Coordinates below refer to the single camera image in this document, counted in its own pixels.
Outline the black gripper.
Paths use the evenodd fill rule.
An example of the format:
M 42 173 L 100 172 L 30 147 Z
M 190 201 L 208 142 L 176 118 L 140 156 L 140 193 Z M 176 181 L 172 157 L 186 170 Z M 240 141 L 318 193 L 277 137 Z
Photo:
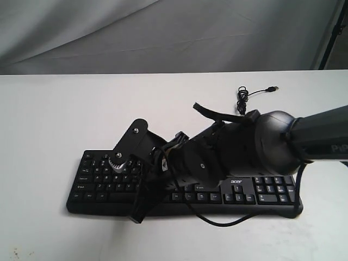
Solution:
M 153 165 L 145 166 L 129 214 L 129 219 L 134 223 L 142 223 L 148 212 L 161 204 L 169 193 L 179 189 L 166 152 L 155 152 L 153 160 Z

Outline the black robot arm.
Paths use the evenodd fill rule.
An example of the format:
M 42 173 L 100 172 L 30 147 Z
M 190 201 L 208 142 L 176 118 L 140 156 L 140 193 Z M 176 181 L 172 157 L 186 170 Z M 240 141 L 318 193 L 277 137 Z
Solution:
M 318 160 L 347 159 L 347 107 L 295 118 L 283 111 L 220 114 L 199 104 L 214 123 L 193 138 L 171 141 L 139 127 L 130 154 L 141 161 L 141 180 L 130 218 L 141 223 L 168 191 L 200 183 L 216 188 L 232 177 L 301 176 Z

